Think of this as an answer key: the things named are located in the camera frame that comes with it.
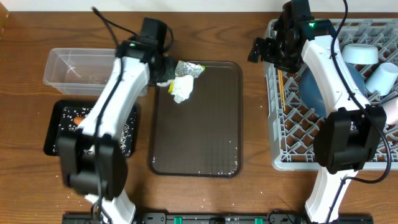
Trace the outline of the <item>silver foil wrapper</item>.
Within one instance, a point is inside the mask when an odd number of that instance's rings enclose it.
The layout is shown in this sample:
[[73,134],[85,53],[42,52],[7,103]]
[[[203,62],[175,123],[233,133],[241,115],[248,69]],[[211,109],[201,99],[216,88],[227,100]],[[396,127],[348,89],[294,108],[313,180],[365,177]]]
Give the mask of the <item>silver foil wrapper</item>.
[[184,77],[190,75],[193,78],[198,78],[205,69],[204,65],[179,60],[175,68],[175,76]]

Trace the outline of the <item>white paper napkin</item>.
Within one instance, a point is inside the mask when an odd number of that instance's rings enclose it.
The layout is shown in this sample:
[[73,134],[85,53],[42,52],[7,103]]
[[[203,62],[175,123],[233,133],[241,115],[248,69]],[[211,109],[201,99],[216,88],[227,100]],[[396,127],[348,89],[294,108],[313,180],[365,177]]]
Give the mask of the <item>white paper napkin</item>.
[[157,83],[159,87],[167,87],[167,91],[174,97],[176,103],[181,103],[189,99],[193,91],[194,77],[185,75],[183,77],[176,77],[173,80]]

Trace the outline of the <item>large blue plate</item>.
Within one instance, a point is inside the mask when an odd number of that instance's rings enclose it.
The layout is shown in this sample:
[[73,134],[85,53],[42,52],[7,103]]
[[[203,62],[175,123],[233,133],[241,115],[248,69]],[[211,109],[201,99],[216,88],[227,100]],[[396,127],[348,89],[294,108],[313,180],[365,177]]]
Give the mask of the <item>large blue plate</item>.
[[[367,96],[365,82],[361,74],[348,62],[346,62],[346,66],[348,67],[348,70],[362,95]],[[307,108],[314,108],[316,114],[324,118],[327,117],[321,92],[311,70],[308,67],[301,74],[298,90],[300,92],[302,103]]]

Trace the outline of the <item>small light blue bowl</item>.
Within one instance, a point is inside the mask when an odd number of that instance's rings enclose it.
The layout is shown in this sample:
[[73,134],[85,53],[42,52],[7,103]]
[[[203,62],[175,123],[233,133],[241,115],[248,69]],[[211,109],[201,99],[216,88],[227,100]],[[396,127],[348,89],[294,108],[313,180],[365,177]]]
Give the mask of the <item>small light blue bowl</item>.
[[378,63],[378,49],[368,44],[348,44],[343,48],[342,56],[345,62],[360,65]]

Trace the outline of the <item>orange carrot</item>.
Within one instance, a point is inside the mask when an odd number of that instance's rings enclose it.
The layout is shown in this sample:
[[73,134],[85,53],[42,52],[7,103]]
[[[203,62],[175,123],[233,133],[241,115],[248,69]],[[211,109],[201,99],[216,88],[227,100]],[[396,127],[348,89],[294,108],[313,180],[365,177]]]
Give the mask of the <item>orange carrot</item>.
[[74,118],[73,122],[74,122],[76,125],[79,125],[83,120],[84,120],[84,117],[82,117],[82,116],[77,116],[77,117]]

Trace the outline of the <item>light blue cup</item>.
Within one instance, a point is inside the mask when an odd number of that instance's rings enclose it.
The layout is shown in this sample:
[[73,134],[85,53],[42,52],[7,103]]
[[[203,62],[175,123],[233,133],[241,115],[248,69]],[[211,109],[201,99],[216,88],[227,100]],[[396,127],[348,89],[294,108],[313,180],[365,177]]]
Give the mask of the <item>light blue cup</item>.
[[386,96],[391,91],[397,79],[397,65],[385,62],[380,64],[376,71],[366,80],[366,89],[370,93],[379,92]]

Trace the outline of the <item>white pink cup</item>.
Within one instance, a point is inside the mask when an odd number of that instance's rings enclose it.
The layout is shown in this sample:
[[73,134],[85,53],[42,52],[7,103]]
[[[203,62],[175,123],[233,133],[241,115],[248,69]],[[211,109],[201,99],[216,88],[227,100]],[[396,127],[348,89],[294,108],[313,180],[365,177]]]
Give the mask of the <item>white pink cup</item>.
[[386,124],[388,125],[395,125],[397,124],[398,120],[398,99],[393,98],[381,106],[383,107],[384,111],[386,112]]

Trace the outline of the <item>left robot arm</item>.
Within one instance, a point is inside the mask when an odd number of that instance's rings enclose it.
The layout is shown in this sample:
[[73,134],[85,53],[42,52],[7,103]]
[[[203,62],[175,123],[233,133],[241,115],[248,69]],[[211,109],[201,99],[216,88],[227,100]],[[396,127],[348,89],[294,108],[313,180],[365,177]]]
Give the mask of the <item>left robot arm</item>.
[[127,164],[120,149],[123,127],[142,89],[174,75],[159,41],[125,40],[94,107],[76,131],[62,131],[56,147],[63,183],[92,202],[89,223],[132,223],[136,206],[124,186]]

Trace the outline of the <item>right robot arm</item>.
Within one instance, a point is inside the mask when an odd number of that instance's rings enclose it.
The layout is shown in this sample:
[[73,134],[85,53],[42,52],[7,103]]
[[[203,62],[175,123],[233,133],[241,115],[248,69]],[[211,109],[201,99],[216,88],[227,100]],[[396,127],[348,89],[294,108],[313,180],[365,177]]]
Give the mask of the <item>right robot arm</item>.
[[386,139],[386,112],[371,106],[355,84],[330,20],[279,18],[274,29],[276,37],[254,39],[248,61],[269,62],[289,73],[306,64],[312,72],[326,119],[313,140],[320,169],[305,212],[310,223],[330,223],[339,218],[349,183],[367,182],[357,174]]

